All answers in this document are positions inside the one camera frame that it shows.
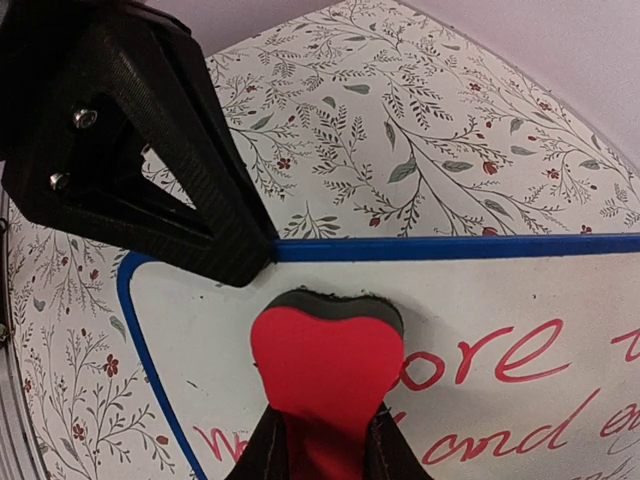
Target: screw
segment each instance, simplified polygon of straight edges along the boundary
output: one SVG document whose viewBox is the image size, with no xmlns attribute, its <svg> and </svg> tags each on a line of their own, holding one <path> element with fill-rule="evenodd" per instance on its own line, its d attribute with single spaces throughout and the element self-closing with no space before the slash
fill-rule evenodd
<svg viewBox="0 0 640 480">
<path fill-rule="evenodd" d="M 49 177 L 49 185 L 54 192 L 61 192 L 69 186 L 69 175 L 66 173 L 54 173 Z"/>
<path fill-rule="evenodd" d="M 98 119 L 98 112 L 95 110 L 89 110 L 87 108 L 81 108 L 76 110 L 73 114 L 73 125 L 78 130 L 86 130 L 93 126 Z"/>
</svg>

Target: red fabric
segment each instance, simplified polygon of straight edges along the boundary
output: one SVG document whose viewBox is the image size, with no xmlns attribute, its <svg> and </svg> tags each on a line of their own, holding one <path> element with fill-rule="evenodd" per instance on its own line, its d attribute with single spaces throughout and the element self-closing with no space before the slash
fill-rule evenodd
<svg viewBox="0 0 640 480">
<path fill-rule="evenodd" d="M 276 307 L 256 319 L 251 346 L 284 415 L 291 480 L 362 480 L 368 424 L 402 367 L 400 334 L 375 318 Z"/>
</svg>

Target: floral wallpaper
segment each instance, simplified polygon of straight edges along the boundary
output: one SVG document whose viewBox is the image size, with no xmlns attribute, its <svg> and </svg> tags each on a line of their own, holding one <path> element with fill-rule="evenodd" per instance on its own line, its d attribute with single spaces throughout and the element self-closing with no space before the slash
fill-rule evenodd
<svg viewBox="0 0 640 480">
<path fill-rule="evenodd" d="M 284 238 L 640 231 L 631 164 L 519 71 L 391 0 L 349 0 L 207 60 Z M 144 172 L 188 201 L 152 150 Z M 115 292 L 124 251 L 10 207 L 13 341 L 49 476 L 192 476 Z"/>
</svg>

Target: blue edge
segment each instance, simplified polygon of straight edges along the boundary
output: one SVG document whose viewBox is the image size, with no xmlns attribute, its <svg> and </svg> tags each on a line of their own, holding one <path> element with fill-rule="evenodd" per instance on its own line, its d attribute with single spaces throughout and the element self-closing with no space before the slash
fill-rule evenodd
<svg viewBox="0 0 640 480">
<path fill-rule="evenodd" d="M 274 250 L 276 262 L 310 263 L 559 257 L 640 252 L 640 235 L 276 240 Z M 154 261 L 157 260 L 135 252 L 124 257 L 118 269 L 118 298 L 131 339 L 173 435 L 196 476 L 206 480 L 153 364 L 129 290 L 135 270 Z"/>
</svg>

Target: black fabric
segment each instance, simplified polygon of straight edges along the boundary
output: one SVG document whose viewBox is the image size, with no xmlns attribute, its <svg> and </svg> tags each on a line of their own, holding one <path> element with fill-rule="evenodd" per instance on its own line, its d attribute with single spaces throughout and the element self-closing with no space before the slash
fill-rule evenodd
<svg viewBox="0 0 640 480">
<path fill-rule="evenodd" d="M 226 480 L 288 479 L 284 420 L 279 412 L 267 407 Z M 384 405 L 369 424 L 363 480 L 434 480 L 424 471 Z"/>
</svg>

